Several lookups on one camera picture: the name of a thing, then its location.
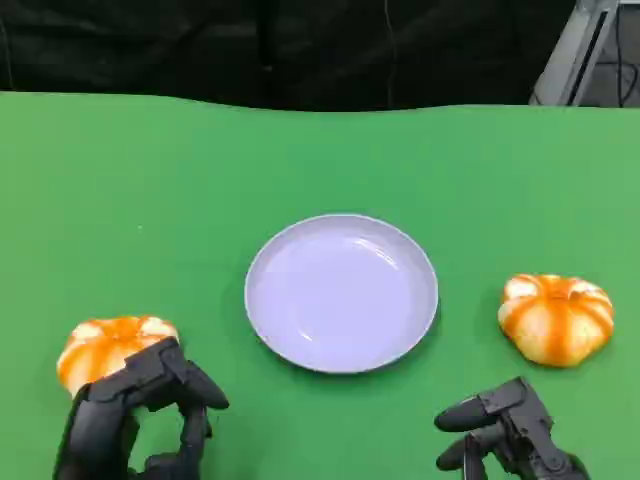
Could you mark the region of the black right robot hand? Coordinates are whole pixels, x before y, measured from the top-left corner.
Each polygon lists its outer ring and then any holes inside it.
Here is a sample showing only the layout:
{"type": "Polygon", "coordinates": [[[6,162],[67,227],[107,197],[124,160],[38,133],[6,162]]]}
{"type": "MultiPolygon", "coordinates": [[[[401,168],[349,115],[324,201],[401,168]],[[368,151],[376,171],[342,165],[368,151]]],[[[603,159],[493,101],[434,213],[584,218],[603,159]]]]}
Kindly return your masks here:
{"type": "Polygon", "coordinates": [[[463,479],[486,479],[484,459],[492,454],[503,470],[521,479],[588,479],[584,463],[557,447],[553,419],[523,377],[475,394],[434,419],[443,432],[462,432],[436,459],[441,471],[463,479]]]}

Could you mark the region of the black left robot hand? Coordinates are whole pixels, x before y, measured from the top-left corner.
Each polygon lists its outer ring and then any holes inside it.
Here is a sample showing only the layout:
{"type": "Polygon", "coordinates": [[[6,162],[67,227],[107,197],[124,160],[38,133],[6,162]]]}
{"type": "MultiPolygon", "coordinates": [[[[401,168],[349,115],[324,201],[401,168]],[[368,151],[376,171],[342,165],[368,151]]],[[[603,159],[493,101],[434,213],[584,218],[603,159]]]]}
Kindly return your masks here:
{"type": "Polygon", "coordinates": [[[55,479],[198,479],[205,442],[212,437],[209,408],[224,410],[222,389],[185,358],[169,337],[125,359],[125,367],[81,387],[59,447],[55,479]],[[144,470],[129,467],[139,431],[135,411],[172,404],[183,418],[175,452],[150,456],[144,470]]]}

